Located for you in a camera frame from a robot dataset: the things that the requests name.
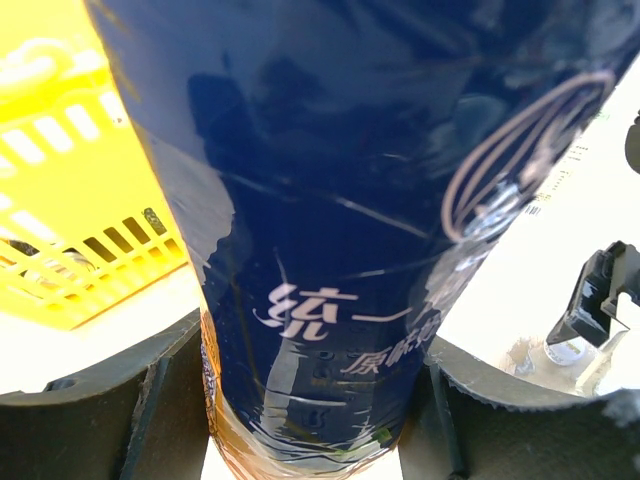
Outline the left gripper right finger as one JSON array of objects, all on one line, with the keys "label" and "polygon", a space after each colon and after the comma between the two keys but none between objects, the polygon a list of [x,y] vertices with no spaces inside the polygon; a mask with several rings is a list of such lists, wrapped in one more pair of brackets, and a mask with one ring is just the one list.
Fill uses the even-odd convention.
[{"label": "left gripper right finger", "polygon": [[639,393],[585,399],[432,343],[399,442],[405,479],[636,479]]}]

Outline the orange drink bottle blue label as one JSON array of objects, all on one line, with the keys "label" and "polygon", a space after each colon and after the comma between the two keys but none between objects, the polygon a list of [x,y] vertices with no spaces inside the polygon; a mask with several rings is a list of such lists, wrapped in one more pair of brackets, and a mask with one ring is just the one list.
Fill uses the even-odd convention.
[{"label": "orange drink bottle blue label", "polygon": [[239,479],[389,451],[443,319],[639,51],[635,1],[90,1]]}]

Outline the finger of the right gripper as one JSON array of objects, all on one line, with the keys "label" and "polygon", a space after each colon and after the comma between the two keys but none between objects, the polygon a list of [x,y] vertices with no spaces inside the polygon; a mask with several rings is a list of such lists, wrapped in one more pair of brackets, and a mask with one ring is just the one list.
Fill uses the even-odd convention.
[{"label": "finger of the right gripper", "polygon": [[617,314],[621,294],[639,305],[639,252],[632,244],[616,241],[583,264],[568,305],[546,344],[582,338],[602,347],[611,337],[612,321],[622,323]]}]

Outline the clear plastic bottle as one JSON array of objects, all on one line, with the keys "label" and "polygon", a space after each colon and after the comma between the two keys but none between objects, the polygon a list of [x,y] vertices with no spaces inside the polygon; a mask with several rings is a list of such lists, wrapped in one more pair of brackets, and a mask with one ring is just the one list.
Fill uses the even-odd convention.
[{"label": "clear plastic bottle", "polygon": [[580,397],[598,397],[639,388],[639,335],[620,330],[602,347],[582,337],[550,345],[521,338],[498,363],[504,372],[544,388]]}]

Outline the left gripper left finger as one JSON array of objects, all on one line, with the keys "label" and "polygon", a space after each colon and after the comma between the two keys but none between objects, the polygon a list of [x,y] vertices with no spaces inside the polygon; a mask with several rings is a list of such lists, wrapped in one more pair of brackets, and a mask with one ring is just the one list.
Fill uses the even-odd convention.
[{"label": "left gripper left finger", "polygon": [[208,438],[197,310],[41,392],[1,397],[4,479],[198,479]]}]

